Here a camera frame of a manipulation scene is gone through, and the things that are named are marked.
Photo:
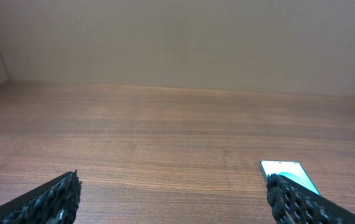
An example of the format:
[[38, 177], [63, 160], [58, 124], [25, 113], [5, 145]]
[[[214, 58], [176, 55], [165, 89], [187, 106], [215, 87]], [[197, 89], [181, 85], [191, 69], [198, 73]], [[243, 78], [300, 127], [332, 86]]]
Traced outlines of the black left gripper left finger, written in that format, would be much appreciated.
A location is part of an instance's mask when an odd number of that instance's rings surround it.
[[81, 190], [77, 171], [66, 172], [0, 205], [0, 224], [73, 224]]

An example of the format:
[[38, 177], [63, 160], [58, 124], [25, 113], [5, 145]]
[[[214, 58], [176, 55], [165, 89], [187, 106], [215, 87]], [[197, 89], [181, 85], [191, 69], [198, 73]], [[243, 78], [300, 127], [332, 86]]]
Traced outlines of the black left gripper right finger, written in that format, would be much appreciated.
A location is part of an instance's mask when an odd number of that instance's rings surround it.
[[288, 177], [267, 178], [267, 202], [277, 223], [355, 224], [355, 214]]

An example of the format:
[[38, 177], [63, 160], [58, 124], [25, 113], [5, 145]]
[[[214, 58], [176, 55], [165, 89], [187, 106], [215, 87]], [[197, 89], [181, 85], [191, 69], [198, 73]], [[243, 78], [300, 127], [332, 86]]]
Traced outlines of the Galaxy S25 smartphone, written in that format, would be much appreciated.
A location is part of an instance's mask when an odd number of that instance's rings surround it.
[[304, 167], [297, 161], [271, 161], [261, 160], [260, 169], [265, 178], [272, 174], [285, 176], [300, 184], [313, 193], [320, 195], [320, 192], [310, 179]]

